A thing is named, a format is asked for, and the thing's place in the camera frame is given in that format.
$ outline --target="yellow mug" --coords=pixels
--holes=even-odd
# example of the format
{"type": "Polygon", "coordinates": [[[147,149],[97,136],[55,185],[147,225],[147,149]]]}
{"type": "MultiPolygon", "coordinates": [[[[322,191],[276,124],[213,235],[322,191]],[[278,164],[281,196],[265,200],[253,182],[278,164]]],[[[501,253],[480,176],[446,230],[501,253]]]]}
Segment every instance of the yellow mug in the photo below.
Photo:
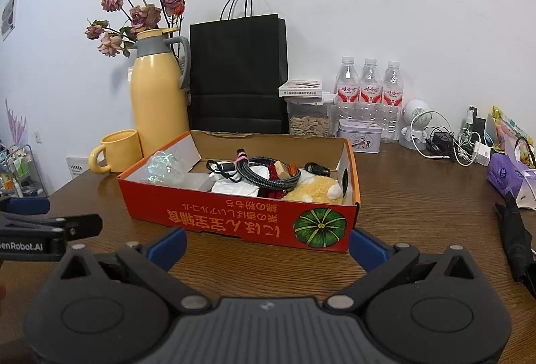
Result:
{"type": "Polygon", "coordinates": [[[123,172],[143,158],[137,130],[121,130],[104,136],[89,155],[89,168],[96,174],[123,172]],[[106,166],[99,166],[98,155],[104,151],[106,166]]]}

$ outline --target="wall outlet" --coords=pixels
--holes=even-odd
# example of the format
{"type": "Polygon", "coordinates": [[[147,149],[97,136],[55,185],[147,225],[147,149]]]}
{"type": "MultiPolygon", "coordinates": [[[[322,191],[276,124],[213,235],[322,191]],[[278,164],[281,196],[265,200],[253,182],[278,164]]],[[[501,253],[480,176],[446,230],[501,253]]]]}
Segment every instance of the wall outlet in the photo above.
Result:
{"type": "Polygon", "coordinates": [[[72,179],[89,169],[87,158],[83,157],[67,157],[67,165],[72,179]]]}

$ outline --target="red and white label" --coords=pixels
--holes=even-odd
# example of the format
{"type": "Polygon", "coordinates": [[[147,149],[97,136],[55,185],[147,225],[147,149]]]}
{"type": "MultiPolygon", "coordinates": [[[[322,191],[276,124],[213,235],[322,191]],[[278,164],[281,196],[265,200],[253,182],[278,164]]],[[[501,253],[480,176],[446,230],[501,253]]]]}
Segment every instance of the red and white label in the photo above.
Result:
{"type": "Polygon", "coordinates": [[[358,87],[343,86],[340,87],[337,95],[339,95],[339,100],[343,102],[355,102],[359,95],[358,87]]]}
{"type": "Polygon", "coordinates": [[[387,89],[383,91],[382,102],[387,105],[400,106],[402,104],[402,92],[400,90],[387,89]]]}
{"type": "Polygon", "coordinates": [[[367,86],[361,89],[359,100],[362,102],[378,102],[382,98],[379,86],[367,86]]]}

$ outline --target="green pumpkin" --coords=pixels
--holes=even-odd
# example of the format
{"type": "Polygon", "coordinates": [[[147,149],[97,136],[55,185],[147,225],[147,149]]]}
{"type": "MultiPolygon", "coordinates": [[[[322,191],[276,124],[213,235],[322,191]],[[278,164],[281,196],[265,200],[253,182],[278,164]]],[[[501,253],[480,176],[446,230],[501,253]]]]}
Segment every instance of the green pumpkin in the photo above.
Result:
{"type": "Polygon", "coordinates": [[[329,248],[344,237],[346,219],[332,209],[313,209],[302,213],[293,228],[298,241],[312,248],[329,248]]]}

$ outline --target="plastic water bottle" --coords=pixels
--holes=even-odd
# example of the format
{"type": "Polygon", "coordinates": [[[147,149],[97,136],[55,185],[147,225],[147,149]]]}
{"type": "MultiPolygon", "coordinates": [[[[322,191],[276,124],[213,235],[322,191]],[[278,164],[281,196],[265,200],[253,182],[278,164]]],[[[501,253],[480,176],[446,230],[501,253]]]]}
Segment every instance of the plastic water bottle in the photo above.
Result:
{"type": "Polygon", "coordinates": [[[376,71],[376,59],[366,58],[365,66],[359,80],[359,103],[357,119],[360,121],[376,121],[377,103],[382,99],[382,85],[376,71]]]}
{"type": "Polygon", "coordinates": [[[383,79],[381,110],[383,113],[382,141],[396,142],[398,132],[397,124],[402,105],[404,84],[400,76],[400,63],[388,62],[383,79]]]}
{"type": "Polygon", "coordinates": [[[359,97],[359,78],[354,68],[353,57],[342,58],[342,65],[335,80],[334,92],[337,94],[339,118],[353,119],[355,116],[355,104],[359,97]]]}

